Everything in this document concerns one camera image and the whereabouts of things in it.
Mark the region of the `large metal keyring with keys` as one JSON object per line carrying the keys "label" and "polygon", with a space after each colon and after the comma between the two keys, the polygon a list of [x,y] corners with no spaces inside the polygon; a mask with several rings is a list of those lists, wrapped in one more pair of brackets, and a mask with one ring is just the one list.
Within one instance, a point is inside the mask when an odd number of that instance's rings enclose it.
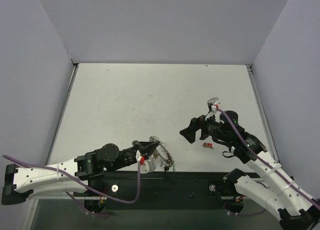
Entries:
{"label": "large metal keyring with keys", "polygon": [[158,141],[159,145],[154,150],[152,156],[155,160],[158,160],[160,162],[160,166],[163,167],[164,172],[168,172],[170,169],[175,172],[176,171],[176,165],[175,161],[170,154],[170,152],[166,148],[166,144],[163,143],[158,137],[156,136],[150,136],[149,142],[155,142]]}

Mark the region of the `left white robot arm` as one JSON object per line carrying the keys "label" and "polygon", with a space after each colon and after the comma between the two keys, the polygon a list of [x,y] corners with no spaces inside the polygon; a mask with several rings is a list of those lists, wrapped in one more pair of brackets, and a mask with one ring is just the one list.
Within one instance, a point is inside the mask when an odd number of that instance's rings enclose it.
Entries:
{"label": "left white robot arm", "polygon": [[137,202],[140,193],[133,200],[122,200],[107,194],[103,178],[110,172],[127,166],[137,165],[137,188],[140,188],[141,174],[153,172],[156,164],[152,154],[159,141],[134,141],[130,148],[120,150],[113,143],[86,153],[85,155],[52,165],[36,165],[19,161],[8,155],[3,157],[12,163],[6,166],[1,203],[15,205],[28,198],[52,193],[80,193],[86,191],[103,199],[124,204]]}

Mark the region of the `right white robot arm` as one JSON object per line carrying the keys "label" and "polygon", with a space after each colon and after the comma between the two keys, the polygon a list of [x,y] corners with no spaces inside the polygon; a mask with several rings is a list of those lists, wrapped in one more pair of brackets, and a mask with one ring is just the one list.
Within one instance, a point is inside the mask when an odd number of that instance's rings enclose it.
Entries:
{"label": "right white robot arm", "polygon": [[219,120],[213,111],[193,118],[179,133],[189,143],[211,137],[213,142],[228,148],[230,157],[238,158],[262,180],[258,183],[236,168],[223,177],[217,191],[238,200],[246,196],[271,213],[282,229],[314,229],[320,223],[320,201],[305,192],[276,162],[267,148],[254,135],[239,125],[235,111],[219,110]]}

